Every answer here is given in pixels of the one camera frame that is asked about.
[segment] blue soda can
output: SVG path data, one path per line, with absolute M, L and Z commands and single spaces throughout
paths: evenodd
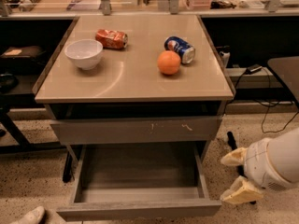
M 177 53 L 182 63 L 190 63 L 195 56 L 195 48 L 188 42 L 176 36 L 169 36 L 164 43 L 166 50 Z

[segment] orange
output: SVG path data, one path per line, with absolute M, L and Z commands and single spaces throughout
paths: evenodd
M 174 75 L 179 70 L 180 57 L 172 50 L 165 50 L 159 55 L 157 64 L 161 73 Z

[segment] soda can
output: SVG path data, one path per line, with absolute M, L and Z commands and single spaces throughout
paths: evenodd
M 166 50 L 173 50 L 177 53 L 182 63 L 190 63 L 195 56 L 195 48 L 183 39 L 170 36 L 164 42 Z
M 124 49 L 128 44 L 128 35 L 120 31 L 99 29 L 95 39 L 108 49 Z

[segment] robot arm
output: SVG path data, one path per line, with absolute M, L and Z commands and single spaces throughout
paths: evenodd
M 296 188 L 299 182 L 298 157 L 299 128 L 228 153 L 221 163 L 227 166 L 243 165 L 245 177 L 238 178 L 221 195 L 221 199 L 227 203 L 247 203 L 261 199 L 265 190 Z

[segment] white bowl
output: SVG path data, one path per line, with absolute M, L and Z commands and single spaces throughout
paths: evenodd
M 79 40 L 68 45 L 64 53 L 76 67 L 91 70 L 101 61 L 103 45 L 97 40 Z

